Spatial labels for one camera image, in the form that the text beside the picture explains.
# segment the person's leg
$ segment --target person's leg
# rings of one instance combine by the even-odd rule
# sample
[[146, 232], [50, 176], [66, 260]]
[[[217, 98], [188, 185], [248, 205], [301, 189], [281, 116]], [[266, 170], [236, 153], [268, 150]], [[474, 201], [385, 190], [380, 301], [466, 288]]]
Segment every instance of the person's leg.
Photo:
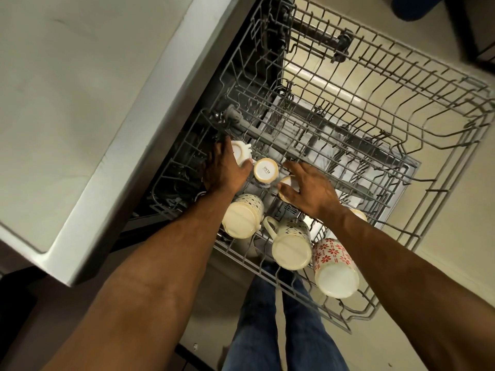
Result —
[[[281, 269], [278, 278], [313, 302], [297, 272]], [[285, 293], [282, 297], [288, 371], [349, 370], [337, 345], [326, 332], [319, 313]]]
[[275, 287], [255, 276], [246, 293], [223, 371], [279, 371]]

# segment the person's right arm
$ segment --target person's right arm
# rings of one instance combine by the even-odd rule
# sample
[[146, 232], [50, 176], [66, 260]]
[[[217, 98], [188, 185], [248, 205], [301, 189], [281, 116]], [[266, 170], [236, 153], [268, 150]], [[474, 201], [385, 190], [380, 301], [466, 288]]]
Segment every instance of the person's right arm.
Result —
[[316, 168], [286, 162], [300, 193], [288, 200], [325, 224], [431, 370], [495, 369], [495, 309], [381, 230], [355, 216]]

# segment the leg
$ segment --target leg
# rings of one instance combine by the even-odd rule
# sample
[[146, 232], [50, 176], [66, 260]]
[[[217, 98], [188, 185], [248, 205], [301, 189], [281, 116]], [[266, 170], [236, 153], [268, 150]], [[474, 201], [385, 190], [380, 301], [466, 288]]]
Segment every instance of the leg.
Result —
[[[298, 273], [281, 269], [279, 279], [313, 302]], [[288, 371], [349, 370], [337, 345], [326, 332], [319, 313], [285, 293], [283, 302]]]
[[275, 287], [256, 276], [247, 291], [224, 371], [281, 370]]

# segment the metal wire rack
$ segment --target metal wire rack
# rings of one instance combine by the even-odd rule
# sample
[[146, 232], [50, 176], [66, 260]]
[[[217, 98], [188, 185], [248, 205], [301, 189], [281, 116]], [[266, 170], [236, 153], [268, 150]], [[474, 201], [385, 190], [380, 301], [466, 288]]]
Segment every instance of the metal wire rack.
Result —
[[[309, 0], [260, 0], [219, 73], [211, 106], [188, 122], [153, 184], [152, 207], [168, 218], [194, 201], [202, 161], [229, 134], [281, 169], [286, 159], [316, 166], [345, 205], [415, 250], [494, 117], [485, 84]], [[304, 218], [314, 241], [330, 234], [253, 183], [242, 192], [260, 196], [267, 214]], [[273, 261], [263, 231], [239, 244], [219, 230], [215, 248], [345, 331], [380, 306], [362, 277], [352, 297], [324, 296], [311, 267], [300, 271], [309, 301], [261, 269]]]

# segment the dishwasher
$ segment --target dishwasher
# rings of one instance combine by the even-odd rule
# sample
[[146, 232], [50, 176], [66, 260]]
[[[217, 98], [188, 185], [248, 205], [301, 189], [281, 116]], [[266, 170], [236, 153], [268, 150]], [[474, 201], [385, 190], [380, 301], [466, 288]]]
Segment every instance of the dishwasher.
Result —
[[[171, 221], [204, 191], [201, 164], [225, 135], [252, 157], [317, 167], [340, 201], [414, 251], [493, 121], [479, 80], [310, 0], [257, 0], [161, 164], [127, 229]], [[299, 217], [312, 241], [330, 234], [251, 177], [238, 193], [266, 215]], [[314, 303], [260, 265], [273, 262], [262, 228], [240, 250], [221, 228], [215, 249], [351, 333], [380, 307], [361, 276], [347, 299], [323, 296], [311, 265], [299, 274]]]

